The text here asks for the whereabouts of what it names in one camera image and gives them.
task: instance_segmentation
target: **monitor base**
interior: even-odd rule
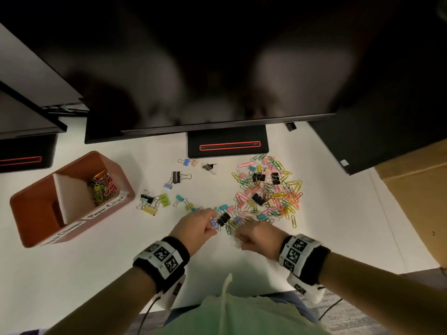
[[[188,157],[267,154],[265,125],[194,130],[186,133]]]
[[[58,134],[0,140],[0,173],[49,168]]]

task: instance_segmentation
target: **wire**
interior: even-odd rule
[[[138,329],[137,335],[139,335],[139,332],[141,331],[142,328],[142,324],[144,323],[144,320],[146,319],[146,316],[149,314],[149,310],[151,310],[152,306],[155,304],[155,302],[157,302],[159,299],[161,299],[161,296],[157,297],[154,302],[152,302],[151,306],[149,307],[148,311],[146,312],[146,314],[144,314],[144,317],[142,318],[141,324],[140,324],[140,328]]]
[[[339,299],[337,302],[335,302],[332,306],[330,306],[328,309],[326,309],[326,311],[323,313],[323,315],[320,316],[320,318],[318,319],[318,321],[321,321],[321,319],[323,318],[323,316],[326,315],[326,313],[328,311],[330,311],[333,307],[335,307],[337,304],[339,304],[343,299]]]

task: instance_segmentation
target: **person's left arm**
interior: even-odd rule
[[[210,224],[210,218],[216,216],[211,208],[198,209],[184,216],[170,236],[182,242],[192,256],[216,235]],[[124,334],[156,293],[157,287],[151,276],[133,267],[45,334]]]

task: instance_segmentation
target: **blue jeans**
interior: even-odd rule
[[[295,306],[295,308],[298,310],[298,312],[301,314],[301,316],[304,316],[306,319],[308,319],[312,323],[317,323],[318,319],[312,312],[305,306],[303,301],[300,300],[300,298],[296,295],[295,291],[290,292],[284,292],[284,293],[273,293],[273,294],[267,294],[267,295],[261,295],[266,298],[270,298],[272,301],[276,303],[290,303]],[[165,325],[168,323],[174,321],[177,317],[180,315],[196,309],[199,305],[190,305],[189,307],[183,307],[183,308],[176,308],[173,309],[171,314],[168,316],[168,319],[165,322]]]

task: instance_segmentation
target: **cardboard box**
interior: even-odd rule
[[[447,140],[376,167],[433,258],[447,268]]]
[[[119,189],[118,195],[89,212],[80,212],[79,218],[64,225],[53,174],[67,175],[87,183],[103,170],[109,172]],[[9,200],[20,239],[26,248],[69,241],[135,198],[135,192],[119,164],[97,151],[54,173],[19,191]]]

